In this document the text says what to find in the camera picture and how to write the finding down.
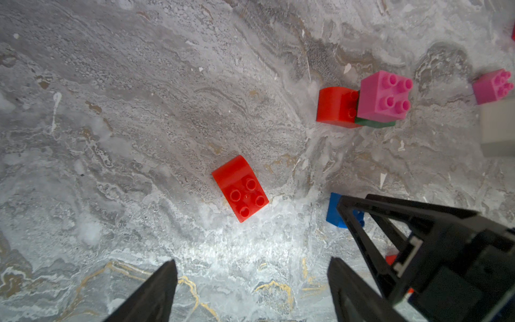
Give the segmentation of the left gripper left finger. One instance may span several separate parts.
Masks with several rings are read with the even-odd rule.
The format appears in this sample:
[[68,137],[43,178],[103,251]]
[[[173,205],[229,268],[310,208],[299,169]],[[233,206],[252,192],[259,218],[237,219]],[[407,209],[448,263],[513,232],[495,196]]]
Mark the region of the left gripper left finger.
[[174,300],[178,273],[174,260],[165,262],[105,322],[168,322]]

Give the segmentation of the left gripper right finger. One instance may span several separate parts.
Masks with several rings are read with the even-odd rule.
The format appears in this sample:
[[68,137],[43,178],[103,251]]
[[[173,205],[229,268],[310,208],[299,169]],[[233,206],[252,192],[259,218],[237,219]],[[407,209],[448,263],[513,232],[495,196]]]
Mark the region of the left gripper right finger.
[[327,278],[338,321],[395,321],[396,311],[340,258],[332,257]]

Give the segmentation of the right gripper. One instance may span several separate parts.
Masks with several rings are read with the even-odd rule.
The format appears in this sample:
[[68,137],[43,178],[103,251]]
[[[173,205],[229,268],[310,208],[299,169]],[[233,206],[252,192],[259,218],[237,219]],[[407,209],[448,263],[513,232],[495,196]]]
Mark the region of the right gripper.
[[[400,250],[392,267],[356,220],[368,213]],[[428,321],[514,320],[514,229],[477,211],[381,195],[340,197],[337,212],[382,294]],[[393,224],[406,224],[409,239]]]

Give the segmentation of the green lego brick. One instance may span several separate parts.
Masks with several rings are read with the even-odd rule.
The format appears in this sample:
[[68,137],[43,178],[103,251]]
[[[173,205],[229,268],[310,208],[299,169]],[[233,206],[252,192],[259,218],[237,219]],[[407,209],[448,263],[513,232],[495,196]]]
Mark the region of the green lego brick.
[[396,125],[396,122],[393,121],[393,122],[383,123],[383,122],[377,122],[377,121],[372,121],[372,120],[356,117],[355,124],[379,129],[379,128],[384,128],[384,127],[394,127]]

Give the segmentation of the pink lego brick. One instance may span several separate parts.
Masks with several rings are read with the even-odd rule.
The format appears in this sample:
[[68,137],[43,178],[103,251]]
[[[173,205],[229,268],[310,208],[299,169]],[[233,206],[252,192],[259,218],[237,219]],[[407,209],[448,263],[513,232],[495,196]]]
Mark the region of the pink lego brick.
[[504,99],[514,89],[514,84],[509,82],[511,76],[512,73],[505,69],[482,75],[472,85],[477,104],[483,105]]
[[374,122],[390,123],[405,119],[411,108],[412,79],[379,71],[360,84],[357,117]]

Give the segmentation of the small red curved brick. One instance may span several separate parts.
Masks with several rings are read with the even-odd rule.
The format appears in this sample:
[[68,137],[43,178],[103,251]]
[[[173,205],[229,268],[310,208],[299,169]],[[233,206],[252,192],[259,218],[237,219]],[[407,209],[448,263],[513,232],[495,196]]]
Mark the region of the small red curved brick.
[[357,128],[359,91],[327,87],[319,91],[316,121],[345,128]]

